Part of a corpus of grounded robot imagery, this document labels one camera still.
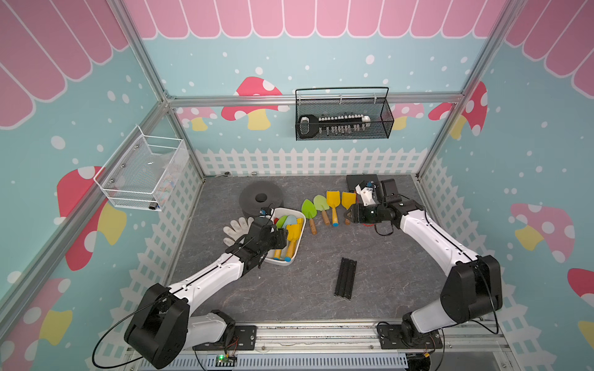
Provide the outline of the yellow plastic shovel blue cap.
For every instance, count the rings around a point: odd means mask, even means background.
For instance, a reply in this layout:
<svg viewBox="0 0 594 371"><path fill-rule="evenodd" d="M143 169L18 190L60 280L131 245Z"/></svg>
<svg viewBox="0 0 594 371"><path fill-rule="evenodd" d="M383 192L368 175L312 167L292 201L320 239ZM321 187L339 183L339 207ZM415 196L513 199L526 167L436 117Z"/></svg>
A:
<svg viewBox="0 0 594 371"><path fill-rule="evenodd" d="M340 225L337 207L340 205L340 192L339 191L327 191L326 192L326 200L329 205L329 208L332 210L332 225L334 227L338 227Z"/></svg>

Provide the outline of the bright green trowel wooden handle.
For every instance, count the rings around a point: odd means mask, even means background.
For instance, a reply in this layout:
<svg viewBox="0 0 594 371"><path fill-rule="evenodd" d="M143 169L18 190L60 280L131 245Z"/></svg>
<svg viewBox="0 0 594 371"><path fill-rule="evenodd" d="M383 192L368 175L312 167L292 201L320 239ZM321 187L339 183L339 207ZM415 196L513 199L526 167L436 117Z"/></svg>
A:
<svg viewBox="0 0 594 371"><path fill-rule="evenodd" d="M315 217L317 215L317 210L313 204L313 202L309 199L305 199L302 205L302 213L306 217L309 222L309 227L311 230L312 235L317 235L317 228L315 224Z"/></svg>

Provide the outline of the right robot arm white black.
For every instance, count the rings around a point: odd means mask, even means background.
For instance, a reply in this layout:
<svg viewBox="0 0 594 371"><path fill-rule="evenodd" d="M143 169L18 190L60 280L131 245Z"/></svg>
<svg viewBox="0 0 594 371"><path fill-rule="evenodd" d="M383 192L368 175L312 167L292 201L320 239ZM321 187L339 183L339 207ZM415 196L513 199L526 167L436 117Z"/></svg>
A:
<svg viewBox="0 0 594 371"><path fill-rule="evenodd" d="M416 241L446 276L438 299L402 317L401 332L407 343L484 315L498 320L503 290L497 259L456 242L422 204L399 193L394 179L363 180L354 190L360 201L346 208L346 220L367 225L389 222Z"/></svg>

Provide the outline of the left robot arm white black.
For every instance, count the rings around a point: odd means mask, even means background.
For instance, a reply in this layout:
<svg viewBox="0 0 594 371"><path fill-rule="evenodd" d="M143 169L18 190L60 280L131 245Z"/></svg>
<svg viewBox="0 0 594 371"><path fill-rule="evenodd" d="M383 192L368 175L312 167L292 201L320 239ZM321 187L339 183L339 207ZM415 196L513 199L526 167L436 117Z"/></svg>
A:
<svg viewBox="0 0 594 371"><path fill-rule="evenodd" d="M224 227L227 248L213 263L170 286L154 284L142 298L124 340L156 369L168 366L184 349L224 343L235 326L220 310L196 316L208 298L261 267L271 250L282 250L289 233L269 217L234 220Z"/></svg>

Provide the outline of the light blue plastic shovel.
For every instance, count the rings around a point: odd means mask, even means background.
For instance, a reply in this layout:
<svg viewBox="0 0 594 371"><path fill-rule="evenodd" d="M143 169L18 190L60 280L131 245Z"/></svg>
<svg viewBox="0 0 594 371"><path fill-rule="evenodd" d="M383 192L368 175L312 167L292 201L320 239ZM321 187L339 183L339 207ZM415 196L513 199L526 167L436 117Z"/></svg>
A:
<svg viewBox="0 0 594 371"><path fill-rule="evenodd" d="M289 216L287 216L283 227L288 228L289 226L296 225L297 223L298 223L297 218L293 215L289 215Z"/></svg>

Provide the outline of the white plastic storage box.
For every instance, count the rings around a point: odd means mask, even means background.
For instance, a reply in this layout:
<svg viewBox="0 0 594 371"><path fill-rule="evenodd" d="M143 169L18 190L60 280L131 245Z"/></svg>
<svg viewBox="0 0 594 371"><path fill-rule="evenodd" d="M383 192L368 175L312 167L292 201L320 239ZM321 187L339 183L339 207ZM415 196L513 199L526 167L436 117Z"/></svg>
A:
<svg viewBox="0 0 594 371"><path fill-rule="evenodd" d="M289 216L289 215L293 215L297 219L300 219L300 218L303 218L304 219L304 222L303 222L303 232L304 232L304 230L305 230L305 224L306 224L306 218L305 218L304 214L301 213L298 210L291 210L291 209L286 209L286 208L276 208L276 209L274 209L274 214L273 214L273 217L272 217L272 221L276 225L276 222L277 222L278 219L280 219L282 216ZM295 253L295 257L293 258L293 260L291 262L286 262L285 261L285 256L286 256L286 251L287 251L288 246L289 246L289 241L287 241L287 245L286 245L286 247L283 250L277 250L277 251L270 250L268 252L268 255L265 258L265 262L266 263L269 263L269 264L283 266L283 267L289 266L290 264L292 264L293 262L295 262L295 259L298 256L299 248L300 248L300 244L301 244L302 239L303 239L303 234L302 234L302 236L301 236L301 238L300 238L300 240L299 240L299 242L297 244L297 252Z"/></svg>

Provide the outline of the white knit work glove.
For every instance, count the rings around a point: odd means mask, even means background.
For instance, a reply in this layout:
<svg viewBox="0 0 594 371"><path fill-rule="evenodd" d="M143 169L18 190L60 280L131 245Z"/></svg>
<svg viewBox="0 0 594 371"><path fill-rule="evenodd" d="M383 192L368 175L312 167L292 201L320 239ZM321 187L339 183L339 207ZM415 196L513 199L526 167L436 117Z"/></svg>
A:
<svg viewBox="0 0 594 371"><path fill-rule="evenodd" d="M253 217L240 217L238 220L232 220L230 226L223 229L226 237L223 239L224 244L228 247L233 246L237 241L240 241L246 235L254 221Z"/></svg>

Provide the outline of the black aluminium extrusion bar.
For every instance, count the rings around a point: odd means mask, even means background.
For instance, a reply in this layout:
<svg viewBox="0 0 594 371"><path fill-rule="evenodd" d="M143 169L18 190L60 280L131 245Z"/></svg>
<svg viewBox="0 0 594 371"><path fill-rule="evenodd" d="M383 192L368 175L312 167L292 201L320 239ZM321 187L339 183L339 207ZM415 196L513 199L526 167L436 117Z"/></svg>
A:
<svg viewBox="0 0 594 371"><path fill-rule="evenodd" d="M357 261L341 258L340 268L334 295L351 300L354 290L354 279L357 273Z"/></svg>

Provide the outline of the small green circuit board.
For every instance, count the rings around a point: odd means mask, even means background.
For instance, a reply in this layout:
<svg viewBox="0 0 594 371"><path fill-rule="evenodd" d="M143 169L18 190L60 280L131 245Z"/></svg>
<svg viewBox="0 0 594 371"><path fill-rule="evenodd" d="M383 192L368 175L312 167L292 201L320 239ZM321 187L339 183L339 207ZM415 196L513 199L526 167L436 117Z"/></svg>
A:
<svg viewBox="0 0 594 371"><path fill-rule="evenodd" d="M229 356L229 355L219 355L216 358L215 366L216 367L235 367L238 364L238 357L236 356Z"/></svg>

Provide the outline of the black network switch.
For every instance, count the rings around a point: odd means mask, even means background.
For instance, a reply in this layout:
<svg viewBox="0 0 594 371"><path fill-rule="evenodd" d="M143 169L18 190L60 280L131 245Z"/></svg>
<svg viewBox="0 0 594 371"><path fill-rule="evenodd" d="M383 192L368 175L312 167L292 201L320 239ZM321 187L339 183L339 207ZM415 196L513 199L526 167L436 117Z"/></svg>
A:
<svg viewBox="0 0 594 371"><path fill-rule="evenodd" d="M367 186L369 182L373 182L376 186L380 184L380 179L375 174L360 174L360 175L347 175L346 184L348 191L351 193L356 192L356 187L360 184L364 184L363 188Z"/></svg>

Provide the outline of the black socket set rail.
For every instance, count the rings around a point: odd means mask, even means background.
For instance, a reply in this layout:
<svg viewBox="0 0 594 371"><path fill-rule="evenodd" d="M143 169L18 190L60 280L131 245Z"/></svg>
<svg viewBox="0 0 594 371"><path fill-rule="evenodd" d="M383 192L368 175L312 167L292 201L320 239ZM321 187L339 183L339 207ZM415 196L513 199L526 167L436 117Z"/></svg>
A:
<svg viewBox="0 0 594 371"><path fill-rule="evenodd" d="M371 126L371 118L361 114L345 114L342 116L300 116L296 125L297 139L318 139L318 137L347 135L363 131Z"/></svg>

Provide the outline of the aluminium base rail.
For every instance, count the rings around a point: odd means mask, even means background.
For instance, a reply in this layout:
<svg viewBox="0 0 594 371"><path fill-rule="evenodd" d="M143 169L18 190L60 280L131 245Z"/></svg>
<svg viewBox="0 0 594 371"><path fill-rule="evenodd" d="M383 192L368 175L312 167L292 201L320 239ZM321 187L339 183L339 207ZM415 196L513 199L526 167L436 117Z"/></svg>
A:
<svg viewBox="0 0 594 371"><path fill-rule="evenodd" d="M165 370L518 370L502 335L475 323L407 343L399 321L236 324L229 343L184 349ZM238 357L216 367L219 355Z"/></svg>

